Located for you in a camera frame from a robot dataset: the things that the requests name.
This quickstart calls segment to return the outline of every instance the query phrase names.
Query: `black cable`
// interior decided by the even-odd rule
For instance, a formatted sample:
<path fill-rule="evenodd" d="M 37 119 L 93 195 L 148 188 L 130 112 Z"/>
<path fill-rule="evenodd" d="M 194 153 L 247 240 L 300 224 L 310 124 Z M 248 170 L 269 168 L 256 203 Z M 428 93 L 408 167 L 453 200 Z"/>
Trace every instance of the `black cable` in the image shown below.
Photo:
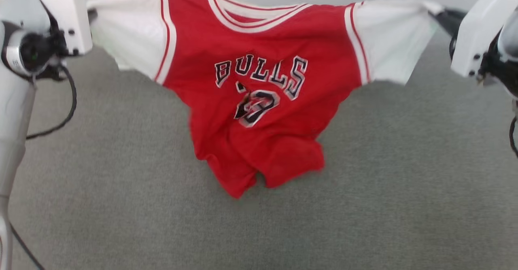
<path fill-rule="evenodd" d="M 15 236 L 16 240 L 18 241 L 18 243 L 20 243 L 20 246 L 22 246 L 23 250 L 29 256 L 29 258 L 31 258 L 31 261 L 34 263 L 34 265 L 36 265 L 36 267 L 39 270 L 45 270 L 45 268 L 43 268 L 43 266 L 39 263 L 38 259 L 36 259 L 36 257 L 34 257 L 31 250 L 29 250 L 29 248 L 27 247 L 25 242 L 22 240 L 22 238 L 20 237 L 20 235 L 15 230 L 15 227 L 12 224 L 11 224 L 11 229 L 13 230 L 13 235 Z"/>
<path fill-rule="evenodd" d="M 516 117 L 511 122 L 511 130 L 509 130 L 509 139 L 511 141 L 511 149 L 518 157 L 518 149 L 516 148 L 516 143 L 514 142 L 514 130 L 516 129 Z"/>
<path fill-rule="evenodd" d="M 63 120 L 63 122 L 61 122 L 59 125 L 55 126 L 55 128 L 51 128 L 50 130 L 45 130 L 44 132 L 41 132 L 41 133 L 29 135 L 29 136 L 27 136 L 27 140 L 50 135 L 51 133 L 63 128 L 68 122 L 70 122 L 72 117 L 74 117 L 74 113 L 76 112 L 76 108 L 77 108 L 76 83 L 74 82 L 72 75 L 70 75 L 70 72 L 68 71 L 68 69 L 66 67 L 60 66 L 59 69 L 61 69 L 61 71 L 63 71 L 66 74 L 66 77 L 68 78 L 68 82 L 70 82 L 70 87 L 72 88 L 72 108 L 70 108 L 70 113 L 68 113 L 68 116 L 65 118 L 65 120 Z"/>

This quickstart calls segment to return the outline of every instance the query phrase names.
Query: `white sleeve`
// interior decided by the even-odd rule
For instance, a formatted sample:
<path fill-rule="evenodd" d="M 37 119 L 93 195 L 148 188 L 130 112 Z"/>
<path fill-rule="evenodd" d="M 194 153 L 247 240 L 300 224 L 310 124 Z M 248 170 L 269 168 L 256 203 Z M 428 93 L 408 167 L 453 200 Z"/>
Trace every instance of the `white sleeve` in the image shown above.
<path fill-rule="evenodd" d="M 91 0 L 87 6 L 98 12 L 91 26 L 94 43 L 119 69 L 137 70 L 163 84 L 176 47 L 168 0 Z"/>
<path fill-rule="evenodd" d="M 444 10 L 425 0 L 374 0 L 346 9 L 346 27 L 362 83 L 406 84 L 438 28 L 429 12 Z"/>

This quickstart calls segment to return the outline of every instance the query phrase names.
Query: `bulls jersey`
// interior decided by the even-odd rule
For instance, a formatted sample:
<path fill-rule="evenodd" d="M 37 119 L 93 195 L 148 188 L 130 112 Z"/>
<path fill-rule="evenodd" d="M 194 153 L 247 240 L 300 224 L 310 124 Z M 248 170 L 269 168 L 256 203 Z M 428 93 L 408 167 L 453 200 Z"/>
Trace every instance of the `bulls jersey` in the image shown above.
<path fill-rule="evenodd" d="M 324 167 L 316 137 L 354 89 L 405 83 L 433 3 L 263 8 L 234 0 L 96 0 L 94 41 L 191 108 L 195 153 L 238 198 Z"/>

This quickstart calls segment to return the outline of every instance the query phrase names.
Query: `jersey number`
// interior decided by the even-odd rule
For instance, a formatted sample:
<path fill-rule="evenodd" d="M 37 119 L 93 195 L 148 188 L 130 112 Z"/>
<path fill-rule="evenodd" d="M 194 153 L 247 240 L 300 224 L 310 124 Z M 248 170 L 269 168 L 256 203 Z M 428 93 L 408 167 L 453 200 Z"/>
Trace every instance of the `jersey number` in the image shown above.
<path fill-rule="evenodd" d="M 244 127 L 251 128 L 279 102 L 279 95 L 274 91 L 253 91 L 237 106 L 235 119 L 240 119 Z"/>

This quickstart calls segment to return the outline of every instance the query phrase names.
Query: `gray carpet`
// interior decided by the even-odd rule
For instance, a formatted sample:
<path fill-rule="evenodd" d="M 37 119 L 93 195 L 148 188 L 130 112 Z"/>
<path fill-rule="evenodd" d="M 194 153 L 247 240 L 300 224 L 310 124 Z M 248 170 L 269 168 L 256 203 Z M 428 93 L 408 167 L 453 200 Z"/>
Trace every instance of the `gray carpet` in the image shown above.
<path fill-rule="evenodd" d="M 241 200 L 196 160 L 180 100 L 96 50 L 70 63 L 72 123 L 28 143 L 13 224 L 52 270 L 516 270 L 510 99 L 449 71 L 447 44 L 344 102 L 324 172 Z M 31 131 L 69 107 L 40 84 Z M 13 268 L 33 269 L 18 245 Z"/>

